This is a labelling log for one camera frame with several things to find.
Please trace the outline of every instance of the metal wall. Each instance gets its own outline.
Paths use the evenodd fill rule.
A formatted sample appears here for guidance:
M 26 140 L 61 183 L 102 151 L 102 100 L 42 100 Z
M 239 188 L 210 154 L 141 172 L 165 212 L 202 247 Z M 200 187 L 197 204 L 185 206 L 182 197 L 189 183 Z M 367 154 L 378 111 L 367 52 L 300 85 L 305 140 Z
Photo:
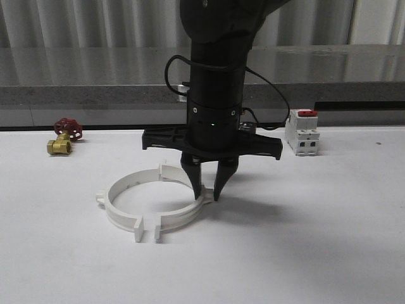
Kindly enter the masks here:
M 0 48 L 189 46 L 179 0 L 1 0 Z M 405 0 L 291 0 L 257 46 L 403 44 Z

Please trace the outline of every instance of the red valve handle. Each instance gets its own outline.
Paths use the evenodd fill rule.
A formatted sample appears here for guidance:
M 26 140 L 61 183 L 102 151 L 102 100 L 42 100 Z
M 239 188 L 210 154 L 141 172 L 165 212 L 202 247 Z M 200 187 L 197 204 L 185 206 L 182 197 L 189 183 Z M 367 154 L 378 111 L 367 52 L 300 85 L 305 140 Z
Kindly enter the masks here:
M 57 135 L 62 134 L 63 131 L 68 131 L 71 141 L 77 141 L 83 136 L 83 127 L 76 120 L 70 118 L 62 118 L 53 125 Z

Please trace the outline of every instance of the white plastic ring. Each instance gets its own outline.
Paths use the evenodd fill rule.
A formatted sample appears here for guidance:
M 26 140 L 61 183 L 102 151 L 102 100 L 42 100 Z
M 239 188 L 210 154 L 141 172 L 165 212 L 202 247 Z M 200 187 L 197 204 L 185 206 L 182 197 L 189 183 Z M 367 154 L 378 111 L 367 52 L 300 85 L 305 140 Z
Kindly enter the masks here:
M 144 217 L 133 215 L 117 209 L 112 202 L 122 192 L 146 182 L 179 182 L 187 187 L 192 187 L 187 174 L 179 167 L 160 164 L 157 169 L 138 171 L 116 181 L 107 191 L 99 191 L 96 194 L 97 202 L 104 205 L 109 220 L 126 231 L 134 233 L 135 241 L 140 242 L 144 233 Z M 201 186 L 201 195 L 190 205 L 170 211 L 158 212 L 154 225 L 154 238 L 160 239 L 160 232 L 181 227 L 193 221 L 201 207 L 213 201 L 212 189 Z

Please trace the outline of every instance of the gray countertop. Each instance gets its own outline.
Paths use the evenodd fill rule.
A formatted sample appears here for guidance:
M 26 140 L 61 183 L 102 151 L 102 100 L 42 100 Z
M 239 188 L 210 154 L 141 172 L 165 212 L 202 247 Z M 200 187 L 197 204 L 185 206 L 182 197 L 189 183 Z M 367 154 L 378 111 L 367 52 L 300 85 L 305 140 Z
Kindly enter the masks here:
M 108 110 L 153 110 L 142 123 L 155 124 L 156 110 L 180 110 L 180 116 L 165 123 L 182 123 L 178 119 L 185 105 L 165 87 L 163 70 L 172 55 L 189 53 L 188 48 L 0 49 L 0 127 L 47 125 L 65 110 L 86 112 L 84 124 L 102 124 L 89 112 L 94 118 Z M 248 65 L 277 84 L 293 108 L 342 101 L 404 102 L 405 46 L 267 47 L 253 49 Z M 187 81 L 188 71 L 187 65 L 173 63 L 171 83 Z M 277 93 L 249 74 L 244 104 L 275 110 L 273 120 L 284 115 Z M 48 120 L 46 111 L 56 112 Z M 113 121 L 111 113 L 102 114 L 105 124 L 140 124 L 138 119 Z M 395 124 L 404 118 L 403 113 L 394 117 Z

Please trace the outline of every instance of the pipe fitting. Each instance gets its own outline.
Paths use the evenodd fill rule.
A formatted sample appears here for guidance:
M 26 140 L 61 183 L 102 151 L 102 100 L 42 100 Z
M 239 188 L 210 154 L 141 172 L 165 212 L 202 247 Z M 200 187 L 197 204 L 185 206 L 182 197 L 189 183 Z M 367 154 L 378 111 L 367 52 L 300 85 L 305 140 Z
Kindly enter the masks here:
M 62 134 L 60 134 L 55 141 L 48 141 L 46 148 L 50 155 L 69 155 L 72 151 L 72 144 L 70 142 L 70 135 L 68 131 L 64 131 Z

